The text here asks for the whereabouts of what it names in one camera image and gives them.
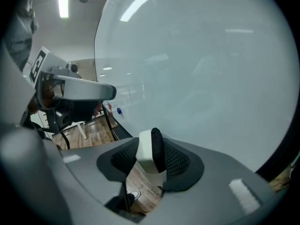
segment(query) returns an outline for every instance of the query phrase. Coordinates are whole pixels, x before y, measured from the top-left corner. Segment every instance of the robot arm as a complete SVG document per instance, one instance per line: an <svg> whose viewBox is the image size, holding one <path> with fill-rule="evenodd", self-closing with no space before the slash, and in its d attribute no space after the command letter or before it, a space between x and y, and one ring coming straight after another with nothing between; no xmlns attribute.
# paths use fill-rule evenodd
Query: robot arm
<svg viewBox="0 0 300 225"><path fill-rule="evenodd" d="M116 88L82 79L77 65L68 63L42 47L30 73L36 89L35 103L47 115L47 132L59 133L72 122L90 120L94 108L104 100L114 99ZM53 84L53 103L43 100L44 85Z"/></svg>

